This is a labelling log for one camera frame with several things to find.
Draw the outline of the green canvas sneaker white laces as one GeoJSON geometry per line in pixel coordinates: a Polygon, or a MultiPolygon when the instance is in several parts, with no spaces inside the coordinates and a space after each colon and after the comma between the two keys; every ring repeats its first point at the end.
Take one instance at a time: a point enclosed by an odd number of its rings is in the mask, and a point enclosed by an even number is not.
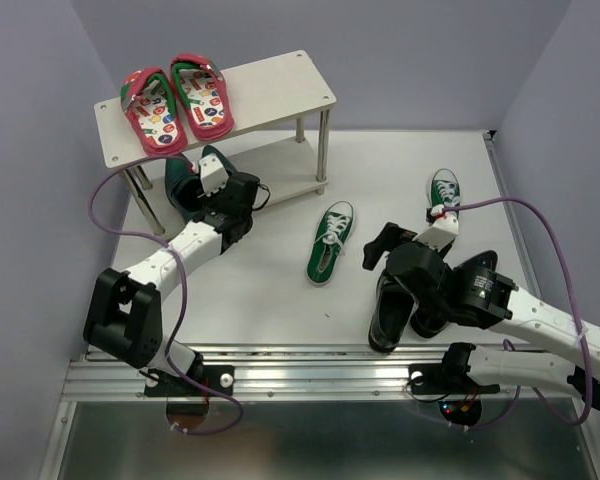
{"type": "Polygon", "coordinates": [[[438,169],[431,177],[427,189],[429,206],[459,207],[461,190],[459,181],[453,171],[447,168],[438,169]]]}

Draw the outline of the dark green leather loafer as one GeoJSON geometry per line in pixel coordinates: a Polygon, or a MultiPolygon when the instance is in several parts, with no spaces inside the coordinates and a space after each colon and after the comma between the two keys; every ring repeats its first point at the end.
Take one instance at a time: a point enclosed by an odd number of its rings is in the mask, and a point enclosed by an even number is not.
{"type": "Polygon", "coordinates": [[[203,147],[201,158],[204,159],[210,155],[215,156],[220,161],[229,176],[239,172],[233,163],[218,148],[208,144],[203,147]]]}

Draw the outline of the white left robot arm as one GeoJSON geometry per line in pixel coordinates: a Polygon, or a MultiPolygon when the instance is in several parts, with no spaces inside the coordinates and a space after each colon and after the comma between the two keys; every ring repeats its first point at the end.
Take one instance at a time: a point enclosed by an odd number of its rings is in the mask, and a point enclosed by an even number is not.
{"type": "Polygon", "coordinates": [[[179,393],[229,398],[233,370],[206,372],[200,353],[163,328],[162,303],[175,290],[188,294],[187,276],[219,257],[252,228],[258,177],[238,172],[170,242],[123,270],[105,269],[96,279],[84,340],[140,371],[154,384],[179,393]]]}

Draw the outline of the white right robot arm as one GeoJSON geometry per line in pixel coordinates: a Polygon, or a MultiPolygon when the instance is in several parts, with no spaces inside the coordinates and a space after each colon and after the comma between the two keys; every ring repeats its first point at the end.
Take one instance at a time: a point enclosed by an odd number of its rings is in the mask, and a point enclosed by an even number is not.
{"type": "Polygon", "coordinates": [[[487,251],[451,267],[415,233],[387,223],[363,248],[362,266],[385,263],[368,340],[389,353],[405,328],[432,338],[450,324],[509,335],[530,351],[492,350],[454,342],[442,360],[416,364],[416,395],[495,394],[505,385],[581,398],[600,411],[600,327],[576,322],[494,269],[487,251]]]}

